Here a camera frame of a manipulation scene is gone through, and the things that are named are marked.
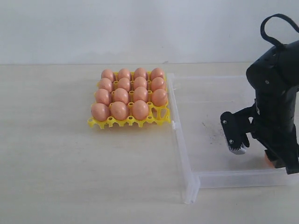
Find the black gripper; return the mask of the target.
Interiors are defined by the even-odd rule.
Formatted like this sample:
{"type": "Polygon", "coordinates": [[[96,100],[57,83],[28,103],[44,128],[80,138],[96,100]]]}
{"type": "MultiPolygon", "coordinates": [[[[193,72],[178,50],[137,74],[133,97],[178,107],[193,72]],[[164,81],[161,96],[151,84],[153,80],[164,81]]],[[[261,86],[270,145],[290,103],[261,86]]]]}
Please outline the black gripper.
{"type": "Polygon", "coordinates": [[[284,168],[288,175],[299,172],[299,144],[297,143],[294,116],[282,123],[272,123],[254,116],[252,124],[255,131],[251,132],[254,139],[258,140],[266,149],[269,160],[274,168],[284,168]]]}

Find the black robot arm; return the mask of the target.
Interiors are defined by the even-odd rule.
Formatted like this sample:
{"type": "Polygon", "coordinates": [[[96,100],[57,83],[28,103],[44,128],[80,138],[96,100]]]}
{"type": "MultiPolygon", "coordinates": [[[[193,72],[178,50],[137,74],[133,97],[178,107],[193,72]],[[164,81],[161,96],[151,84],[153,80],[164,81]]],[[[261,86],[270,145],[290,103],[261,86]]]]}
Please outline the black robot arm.
{"type": "Polygon", "coordinates": [[[299,42],[272,47],[246,70],[255,89],[254,138],[267,148],[275,167],[299,171],[294,113],[299,89],[299,42]]]}

